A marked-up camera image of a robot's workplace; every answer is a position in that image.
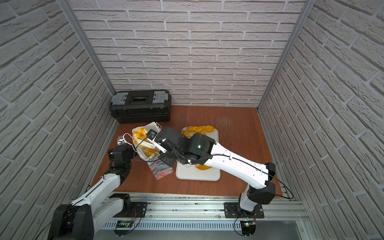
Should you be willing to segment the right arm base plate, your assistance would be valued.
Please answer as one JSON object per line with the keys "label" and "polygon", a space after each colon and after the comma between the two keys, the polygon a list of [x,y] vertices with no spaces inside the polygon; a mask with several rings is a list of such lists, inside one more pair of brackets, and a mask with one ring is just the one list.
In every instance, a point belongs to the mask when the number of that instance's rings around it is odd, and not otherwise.
{"label": "right arm base plate", "polygon": [[263,219],[265,217],[264,210],[261,204],[256,204],[252,212],[240,208],[239,203],[227,202],[224,203],[224,213],[227,219],[236,218],[255,218]]}

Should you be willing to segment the ring shaped bundt bread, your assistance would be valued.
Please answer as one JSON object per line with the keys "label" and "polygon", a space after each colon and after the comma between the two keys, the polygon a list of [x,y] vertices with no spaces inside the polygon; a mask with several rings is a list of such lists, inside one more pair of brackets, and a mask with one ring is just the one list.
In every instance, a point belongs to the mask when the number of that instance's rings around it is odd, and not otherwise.
{"label": "ring shaped bundt bread", "polygon": [[[145,128],[136,129],[133,133],[134,144],[136,145],[136,139],[141,139],[141,140],[147,139],[146,137],[147,132],[148,131]],[[146,156],[146,158],[150,158],[152,155],[159,152],[159,150],[149,149],[149,148],[137,148],[137,149],[141,150]]]}

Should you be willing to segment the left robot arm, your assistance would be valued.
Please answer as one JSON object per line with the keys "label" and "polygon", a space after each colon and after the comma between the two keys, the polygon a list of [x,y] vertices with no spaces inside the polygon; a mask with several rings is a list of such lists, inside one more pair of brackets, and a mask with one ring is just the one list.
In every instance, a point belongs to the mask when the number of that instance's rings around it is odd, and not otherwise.
{"label": "left robot arm", "polygon": [[132,144],[118,137],[108,151],[109,169],[79,198],[56,208],[48,234],[49,240],[92,240],[112,217],[120,212],[131,214],[129,194],[113,194],[127,178],[136,152]]}

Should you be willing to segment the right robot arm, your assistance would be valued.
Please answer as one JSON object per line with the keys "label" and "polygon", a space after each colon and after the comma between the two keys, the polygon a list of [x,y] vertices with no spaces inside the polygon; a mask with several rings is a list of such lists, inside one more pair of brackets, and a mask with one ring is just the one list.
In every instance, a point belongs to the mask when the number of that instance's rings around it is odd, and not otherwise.
{"label": "right robot arm", "polygon": [[274,163],[259,164],[248,160],[201,133],[187,137],[169,127],[137,129],[133,131],[133,143],[138,149],[158,150],[158,160],[170,167],[175,162],[206,165],[243,180],[248,185],[240,196],[239,211],[251,213],[257,204],[267,205],[276,196],[276,186],[272,182],[276,174]]}

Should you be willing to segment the white paper bag colourful bottom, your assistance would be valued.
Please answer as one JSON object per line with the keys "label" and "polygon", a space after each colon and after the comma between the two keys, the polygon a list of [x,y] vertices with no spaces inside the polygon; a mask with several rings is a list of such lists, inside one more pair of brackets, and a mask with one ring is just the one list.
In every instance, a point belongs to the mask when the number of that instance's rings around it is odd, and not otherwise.
{"label": "white paper bag colourful bottom", "polygon": [[174,172],[173,168],[159,160],[161,151],[156,149],[155,145],[146,139],[150,130],[159,133],[161,125],[152,122],[148,125],[137,127],[132,130],[132,134],[125,133],[122,140],[125,144],[132,145],[140,157],[140,162],[148,164],[156,180],[166,177]]}

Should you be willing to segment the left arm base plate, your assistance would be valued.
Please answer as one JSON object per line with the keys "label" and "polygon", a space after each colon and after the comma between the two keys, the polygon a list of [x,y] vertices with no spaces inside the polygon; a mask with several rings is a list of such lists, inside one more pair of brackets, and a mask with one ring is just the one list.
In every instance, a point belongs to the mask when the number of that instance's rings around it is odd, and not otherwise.
{"label": "left arm base plate", "polygon": [[118,218],[144,218],[146,216],[146,211],[148,207],[148,202],[132,202],[131,205],[122,210],[117,217]]}

